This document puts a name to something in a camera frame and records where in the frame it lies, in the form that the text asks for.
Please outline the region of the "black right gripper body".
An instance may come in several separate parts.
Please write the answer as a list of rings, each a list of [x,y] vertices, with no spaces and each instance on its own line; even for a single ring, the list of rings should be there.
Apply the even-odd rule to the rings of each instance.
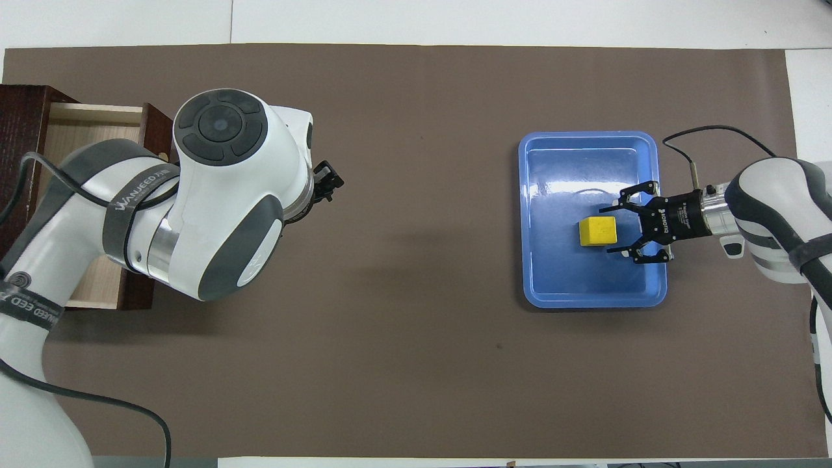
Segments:
[[[673,242],[707,236],[703,210],[703,190],[661,198],[645,205],[640,214],[642,237],[648,242],[669,245]]]

